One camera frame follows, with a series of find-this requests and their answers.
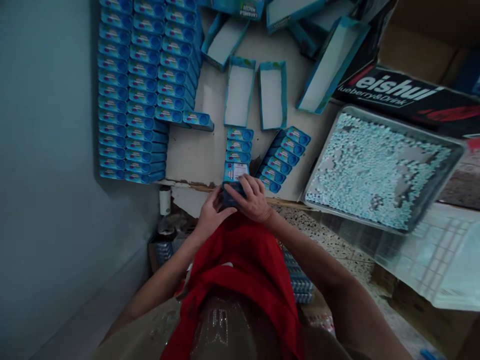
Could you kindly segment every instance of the floor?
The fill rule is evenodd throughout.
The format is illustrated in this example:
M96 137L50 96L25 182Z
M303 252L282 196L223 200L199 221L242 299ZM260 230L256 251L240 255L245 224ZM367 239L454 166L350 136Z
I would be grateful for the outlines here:
M360 281L375 300L387 323L414 359L420 359L419 352L422 348L432 348L408 322L388 305L386 293L376 285L370 283L370 275L374 268L374 262L368 256L360 251L356 251L350 244L343 241L335 233L318 223L317 220L304 211L283 206L276 206L275 209L290 224L296 226L301 232L308 235L328 251L330 255L336 258Z

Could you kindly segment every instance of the table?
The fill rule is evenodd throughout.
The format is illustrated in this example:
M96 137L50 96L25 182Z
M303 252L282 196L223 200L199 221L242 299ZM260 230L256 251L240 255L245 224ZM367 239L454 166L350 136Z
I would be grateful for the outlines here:
M202 9L202 23L205 33L215 18L215 12ZM300 55L299 45L285 29L267 34L263 22L251 21L236 56L255 59L258 65L268 61L286 61L288 88L287 126L298 127L311 136L300 162L287 176L277 194L268 191L271 203L309 209L299 203L307 185L312 166L324 146L332 123L340 107L330 103L321 115L295 109L295 102L303 90L314 66L311 60ZM185 129L172 126L168 143L166 176L160 184L187 186L201 191L211 191L221 185L224 176L227 127L224 127L225 94L228 69L221 73L206 61L203 63L195 99L195 111L210 114L215 123L212 132ZM250 173L254 175L277 130L261 131L259 108L258 74L251 99L248 128L255 131L252 147Z

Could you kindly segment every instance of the small blue box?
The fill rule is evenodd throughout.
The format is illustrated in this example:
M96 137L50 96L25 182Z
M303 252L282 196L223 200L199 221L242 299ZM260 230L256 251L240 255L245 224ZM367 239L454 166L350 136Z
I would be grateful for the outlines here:
M212 132L215 124L210 115L202 112L184 111L183 122L190 125L192 129Z

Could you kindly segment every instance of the cardboard box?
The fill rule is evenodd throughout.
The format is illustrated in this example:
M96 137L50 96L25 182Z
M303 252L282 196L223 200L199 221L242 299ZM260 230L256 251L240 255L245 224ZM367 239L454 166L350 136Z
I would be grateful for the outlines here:
M480 43L480 2L370 0L372 29L333 97L458 139L480 133L480 99L450 86Z
M197 4L222 13L253 21L260 21L264 11L264 0L197 0Z

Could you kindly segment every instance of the wall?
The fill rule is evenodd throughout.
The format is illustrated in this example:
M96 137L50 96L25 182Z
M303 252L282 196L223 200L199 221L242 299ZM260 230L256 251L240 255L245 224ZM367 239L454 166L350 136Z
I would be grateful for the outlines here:
M155 227L154 185L98 177L99 13L0 1L0 359L30 358Z

